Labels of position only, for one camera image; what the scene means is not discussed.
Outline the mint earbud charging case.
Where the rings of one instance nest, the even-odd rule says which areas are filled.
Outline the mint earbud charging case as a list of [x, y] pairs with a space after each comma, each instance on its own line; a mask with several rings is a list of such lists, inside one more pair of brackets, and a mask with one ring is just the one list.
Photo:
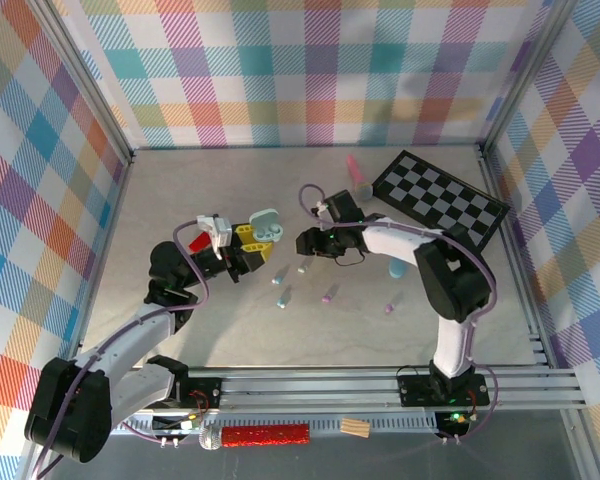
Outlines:
[[273, 208], [260, 210], [249, 218], [253, 237], [259, 243], [277, 243], [283, 236], [279, 213]]

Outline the pink toy microphone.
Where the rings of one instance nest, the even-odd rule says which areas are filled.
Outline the pink toy microphone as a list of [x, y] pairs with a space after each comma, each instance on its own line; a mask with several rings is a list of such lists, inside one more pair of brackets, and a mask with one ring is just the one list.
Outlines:
[[369, 201], [373, 197], [373, 186], [363, 175], [353, 155], [348, 155], [346, 165], [353, 183], [353, 194], [359, 201]]

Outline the black grey checkerboard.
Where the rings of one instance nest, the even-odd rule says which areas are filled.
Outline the black grey checkerboard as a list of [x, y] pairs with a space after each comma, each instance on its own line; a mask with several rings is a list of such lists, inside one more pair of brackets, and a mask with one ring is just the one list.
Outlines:
[[480, 250], [509, 211], [502, 201], [406, 150], [372, 186], [376, 198], [426, 228], [464, 227]]

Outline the red glitter microphone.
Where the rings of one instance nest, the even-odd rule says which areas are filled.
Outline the red glitter microphone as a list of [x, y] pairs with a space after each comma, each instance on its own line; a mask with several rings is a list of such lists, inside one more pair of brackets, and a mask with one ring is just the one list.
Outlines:
[[209, 451], [221, 448], [302, 445], [310, 442], [308, 424], [204, 427], [199, 445]]

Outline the small wooden block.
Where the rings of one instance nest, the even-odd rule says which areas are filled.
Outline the small wooden block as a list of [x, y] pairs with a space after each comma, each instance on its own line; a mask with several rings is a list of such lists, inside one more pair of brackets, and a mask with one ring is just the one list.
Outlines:
[[340, 421], [340, 432], [346, 435], [368, 439], [371, 434], [371, 424], [368, 421], [343, 418]]

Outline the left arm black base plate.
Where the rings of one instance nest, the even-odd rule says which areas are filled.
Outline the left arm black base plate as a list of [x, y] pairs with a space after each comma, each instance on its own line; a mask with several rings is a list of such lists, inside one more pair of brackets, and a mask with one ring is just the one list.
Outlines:
[[219, 377], [187, 377], [174, 382], [165, 399], [145, 406], [145, 409], [218, 409], [222, 394], [222, 379]]

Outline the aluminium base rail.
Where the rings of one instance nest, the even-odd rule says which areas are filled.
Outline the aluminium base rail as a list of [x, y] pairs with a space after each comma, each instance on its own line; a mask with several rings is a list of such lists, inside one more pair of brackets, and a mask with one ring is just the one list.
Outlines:
[[[478, 371], [491, 404], [505, 410], [582, 409], [584, 394], [570, 369], [538, 366]], [[399, 412], [395, 367], [191, 368], [191, 377], [219, 377], [219, 413], [313, 414]]]

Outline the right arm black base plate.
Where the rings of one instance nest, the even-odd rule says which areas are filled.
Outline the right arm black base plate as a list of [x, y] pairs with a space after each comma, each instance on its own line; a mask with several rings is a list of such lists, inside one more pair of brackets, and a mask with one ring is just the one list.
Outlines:
[[402, 407], [488, 406], [490, 397], [485, 377], [468, 373], [451, 380], [439, 375], [397, 377]]

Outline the aluminium corner post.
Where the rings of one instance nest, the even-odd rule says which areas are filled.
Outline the aluminium corner post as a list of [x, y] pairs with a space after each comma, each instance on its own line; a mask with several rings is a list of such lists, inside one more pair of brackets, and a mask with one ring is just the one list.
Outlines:
[[94, 117], [99, 121], [107, 138], [116, 152], [127, 165], [133, 163], [134, 152], [131, 144], [118, 125], [112, 110], [95, 79], [84, 61], [80, 50], [74, 42], [69, 30], [52, 0], [25, 0], [35, 18], [47, 34], [51, 44], [74, 80], [79, 91], [84, 95]]
[[492, 104], [477, 142], [481, 157], [487, 160], [511, 122], [526, 91], [533, 83], [561, 30], [579, 0], [542, 0], [507, 72], [504, 85]]

